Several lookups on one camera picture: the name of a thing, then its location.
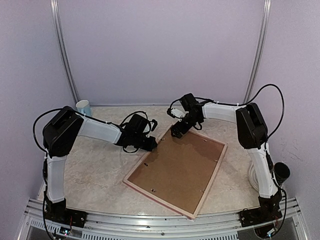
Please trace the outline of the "left aluminium corner post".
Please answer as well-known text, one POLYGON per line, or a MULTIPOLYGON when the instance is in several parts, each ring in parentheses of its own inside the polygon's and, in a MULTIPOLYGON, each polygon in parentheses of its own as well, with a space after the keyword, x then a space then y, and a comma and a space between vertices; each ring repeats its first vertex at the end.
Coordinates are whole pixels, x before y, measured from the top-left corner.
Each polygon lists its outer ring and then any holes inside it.
POLYGON ((67 48, 64 40, 58 1, 50 0, 50 8, 51 8, 51 14, 53 18, 53 24, 54 24, 56 37, 57 37, 57 43, 58 43, 58 48, 59 48, 59 52, 62 60, 63 69, 65 71, 67 83, 71 92, 73 102, 74 104, 76 104, 80 100, 80 97, 79 97, 79 93, 73 78, 70 61, 67 54, 67 48))

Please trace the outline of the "front aluminium rail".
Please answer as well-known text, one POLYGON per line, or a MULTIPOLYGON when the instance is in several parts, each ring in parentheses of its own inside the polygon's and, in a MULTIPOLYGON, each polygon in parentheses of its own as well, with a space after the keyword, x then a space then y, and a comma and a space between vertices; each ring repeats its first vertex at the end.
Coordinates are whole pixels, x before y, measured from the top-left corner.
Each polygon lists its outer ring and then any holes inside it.
POLYGON ((126 215, 88 211, 83 227, 43 221, 42 203, 31 199, 24 211, 17 240, 257 240, 266 234, 270 240, 309 239, 299 205, 294 198, 282 201, 285 219, 242 226, 239 212, 184 216, 126 215))

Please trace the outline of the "right aluminium corner post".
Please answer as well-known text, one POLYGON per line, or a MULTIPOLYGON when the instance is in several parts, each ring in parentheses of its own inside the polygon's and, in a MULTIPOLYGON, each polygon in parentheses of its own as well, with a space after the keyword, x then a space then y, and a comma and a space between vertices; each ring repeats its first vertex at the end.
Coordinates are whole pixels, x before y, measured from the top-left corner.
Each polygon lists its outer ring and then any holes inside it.
POLYGON ((244 103, 249 101, 249 99, 252 95, 255 83, 256 83, 256 78, 257 78, 257 74, 259 71, 260 62, 261 62, 261 58, 262 58, 263 51, 264 51, 266 35, 267 35, 267 31, 268 31, 271 6, 272 6, 271 0, 264 1, 260 31, 259 31, 259 35, 258 35, 258 41, 257 41, 256 50, 255 50, 255 55, 253 58, 253 65, 252 65, 250 75, 249 75, 249 82, 248 82, 248 85, 247 85, 247 88, 245 91, 245 95, 244 95, 244 99, 243 99, 244 103))

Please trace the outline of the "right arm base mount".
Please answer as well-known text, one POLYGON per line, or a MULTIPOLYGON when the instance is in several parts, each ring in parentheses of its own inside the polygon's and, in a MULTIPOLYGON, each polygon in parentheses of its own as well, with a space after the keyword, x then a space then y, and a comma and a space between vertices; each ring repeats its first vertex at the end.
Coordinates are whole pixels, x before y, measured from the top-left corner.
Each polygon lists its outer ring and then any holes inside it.
POLYGON ((280 209, 282 194, 278 191, 270 198, 258 197, 259 207, 244 209, 238 213, 241 226, 249 227, 274 221, 283 217, 280 209))

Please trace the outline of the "light blue mug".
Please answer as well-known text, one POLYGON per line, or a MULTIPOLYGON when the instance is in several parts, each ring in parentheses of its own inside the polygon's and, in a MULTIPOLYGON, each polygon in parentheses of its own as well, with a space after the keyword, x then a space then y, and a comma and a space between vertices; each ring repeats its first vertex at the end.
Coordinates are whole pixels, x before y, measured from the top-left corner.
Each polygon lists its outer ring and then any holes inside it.
POLYGON ((76 103, 75 107, 79 113, 82 113, 82 114, 89 116, 89 117, 92 116, 92 111, 91 111, 90 103, 88 100, 78 101, 76 103))

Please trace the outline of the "brown cardboard backing board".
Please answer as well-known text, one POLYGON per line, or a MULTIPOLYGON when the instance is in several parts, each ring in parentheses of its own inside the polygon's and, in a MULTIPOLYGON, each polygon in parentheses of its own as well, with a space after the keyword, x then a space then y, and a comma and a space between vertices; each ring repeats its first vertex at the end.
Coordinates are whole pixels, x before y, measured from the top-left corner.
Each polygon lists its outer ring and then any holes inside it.
POLYGON ((167 131, 155 150, 145 153, 123 183, 158 204, 195 219, 228 148, 195 131, 182 138, 167 131))

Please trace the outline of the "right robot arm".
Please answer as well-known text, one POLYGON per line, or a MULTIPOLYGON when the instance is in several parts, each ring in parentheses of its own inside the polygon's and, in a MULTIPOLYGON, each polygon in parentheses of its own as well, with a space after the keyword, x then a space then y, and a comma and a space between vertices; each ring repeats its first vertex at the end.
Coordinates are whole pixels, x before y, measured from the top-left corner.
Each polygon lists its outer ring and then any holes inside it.
POLYGON ((258 105, 222 104, 206 98, 185 94, 177 100, 183 111, 172 105, 167 114, 178 119, 171 127, 171 135, 182 138, 191 128, 202 129, 205 119, 215 119, 236 124, 239 144, 247 150, 256 173, 259 197, 271 199, 279 191, 279 184, 273 175, 274 164, 269 153, 268 127, 258 105))

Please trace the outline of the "aluminium corner post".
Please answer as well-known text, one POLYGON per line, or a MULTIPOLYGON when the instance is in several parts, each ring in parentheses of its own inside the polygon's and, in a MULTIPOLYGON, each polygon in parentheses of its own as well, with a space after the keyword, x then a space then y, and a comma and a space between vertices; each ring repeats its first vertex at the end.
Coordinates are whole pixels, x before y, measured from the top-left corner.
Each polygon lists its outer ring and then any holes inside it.
POLYGON ((76 104, 80 100, 80 97, 79 97, 79 93, 73 78, 70 61, 67 54, 67 48, 64 40, 58 1, 50 0, 50 8, 51 8, 51 14, 53 18, 53 24, 54 24, 56 37, 57 37, 57 43, 58 43, 58 48, 59 48, 59 52, 62 60, 63 69, 65 71, 67 83, 71 92, 73 102, 74 104, 76 104))
POLYGON ((253 65, 252 65, 250 75, 249 75, 249 82, 248 82, 248 85, 247 85, 247 88, 245 91, 245 95, 244 95, 244 99, 243 99, 244 103, 249 101, 249 99, 252 95, 255 83, 256 83, 256 78, 257 78, 257 74, 259 71, 260 62, 261 62, 261 58, 262 58, 263 51, 264 51, 266 35, 267 35, 267 31, 268 31, 271 6, 272 6, 271 0, 264 1, 260 31, 259 31, 259 35, 258 35, 258 41, 257 41, 256 50, 255 50, 255 55, 253 58, 253 65))

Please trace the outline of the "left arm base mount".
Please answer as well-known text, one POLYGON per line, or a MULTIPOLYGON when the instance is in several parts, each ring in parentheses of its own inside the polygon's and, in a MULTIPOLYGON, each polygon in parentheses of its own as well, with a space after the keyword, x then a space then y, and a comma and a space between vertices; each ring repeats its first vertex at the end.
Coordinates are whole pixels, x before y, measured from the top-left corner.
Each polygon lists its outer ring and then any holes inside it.
POLYGON ((84 228, 88 213, 66 207, 67 201, 53 203, 47 197, 44 199, 44 218, 52 222, 68 225, 70 227, 84 228))

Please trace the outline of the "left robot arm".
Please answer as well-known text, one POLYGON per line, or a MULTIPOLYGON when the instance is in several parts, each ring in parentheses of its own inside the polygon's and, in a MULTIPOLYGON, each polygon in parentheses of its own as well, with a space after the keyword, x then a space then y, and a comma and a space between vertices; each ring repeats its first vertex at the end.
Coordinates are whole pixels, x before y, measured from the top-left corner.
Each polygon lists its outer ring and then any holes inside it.
POLYGON ((65 164, 77 137, 104 141, 122 147, 123 151, 126 151, 127 147, 133 147, 134 152, 151 152, 158 146, 156 138, 150 135, 157 125, 158 122, 148 119, 144 111, 133 112, 120 124, 115 124, 86 116, 69 106, 62 108, 42 130, 45 195, 53 204, 49 210, 50 214, 61 223, 70 218, 69 209, 61 203, 65 202, 65 164))

